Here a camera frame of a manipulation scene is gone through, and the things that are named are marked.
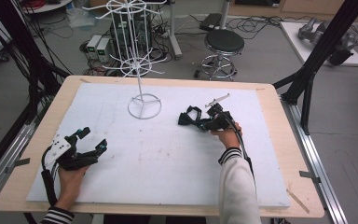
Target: computer tower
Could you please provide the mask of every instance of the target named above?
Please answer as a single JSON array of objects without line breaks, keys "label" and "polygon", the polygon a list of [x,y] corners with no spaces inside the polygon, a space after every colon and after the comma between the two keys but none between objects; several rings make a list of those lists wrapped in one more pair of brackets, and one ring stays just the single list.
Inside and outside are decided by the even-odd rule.
[{"label": "computer tower", "polygon": [[131,48],[132,41],[130,35],[130,25],[131,29],[135,30],[134,33],[134,44],[136,44],[137,49],[142,52],[146,52],[147,44],[149,47],[152,46],[152,37],[151,37],[151,20],[150,13],[139,12],[132,15],[133,17],[133,26],[132,23],[128,22],[127,14],[114,14],[114,22],[110,25],[110,33],[112,35],[112,40],[114,41],[113,46],[115,48],[116,57],[119,58],[118,51],[122,53],[121,57],[125,59],[128,58],[126,55],[126,49]]}]

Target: round metal base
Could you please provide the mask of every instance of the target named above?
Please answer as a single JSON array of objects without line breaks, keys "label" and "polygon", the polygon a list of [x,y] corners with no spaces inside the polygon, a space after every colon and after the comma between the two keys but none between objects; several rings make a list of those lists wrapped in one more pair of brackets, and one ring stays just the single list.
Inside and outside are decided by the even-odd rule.
[{"label": "round metal base", "polygon": [[200,65],[202,72],[207,74],[210,80],[213,77],[229,77],[233,80],[232,76],[237,74],[234,63],[227,57],[220,57],[221,59],[219,60],[219,55],[211,55],[202,60]]},{"label": "round metal base", "polygon": [[161,100],[149,93],[139,94],[129,102],[128,110],[137,119],[152,119],[161,111]]}]

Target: striped sleeve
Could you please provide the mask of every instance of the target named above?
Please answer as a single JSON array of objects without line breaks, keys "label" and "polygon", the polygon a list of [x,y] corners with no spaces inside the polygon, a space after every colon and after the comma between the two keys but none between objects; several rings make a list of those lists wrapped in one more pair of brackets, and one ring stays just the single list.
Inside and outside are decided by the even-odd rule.
[{"label": "striped sleeve", "polygon": [[242,151],[238,147],[229,147],[219,159],[220,165],[233,158],[242,158]]},{"label": "striped sleeve", "polygon": [[50,207],[41,224],[70,224],[75,215],[58,207]]}]

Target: black and white striped shirt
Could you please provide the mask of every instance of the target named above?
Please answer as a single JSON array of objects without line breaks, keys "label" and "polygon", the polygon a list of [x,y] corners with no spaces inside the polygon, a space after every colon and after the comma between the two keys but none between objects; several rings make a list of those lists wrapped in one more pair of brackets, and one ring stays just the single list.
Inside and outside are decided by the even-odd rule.
[{"label": "black and white striped shirt", "polygon": [[50,207],[41,224],[70,224],[75,215],[58,207]]}]

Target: metal rail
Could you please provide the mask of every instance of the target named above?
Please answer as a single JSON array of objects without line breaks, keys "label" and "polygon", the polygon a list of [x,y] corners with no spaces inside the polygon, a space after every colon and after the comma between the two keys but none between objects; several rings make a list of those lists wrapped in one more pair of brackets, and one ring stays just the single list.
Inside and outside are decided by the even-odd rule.
[{"label": "metal rail", "polygon": [[321,183],[316,183],[315,185],[318,187],[319,191],[324,197],[324,202],[327,206],[330,217],[336,224],[348,224],[341,205],[339,204],[336,193],[334,192],[327,173],[324,169],[321,158],[319,157],[318,151],[316,150],[310,135],[307,135],[304,132],[304,129],[301,127],[301,111],[298,109],[297,105],[290,105],[287,102],[282,102],[282,104],[287,106],[288,110],[290,111],[292,122],[296,127],[298,137],[301,140],[304,153],[307,156],[308,163],[313,174],[315,177],[319,177],[321,180]]}]

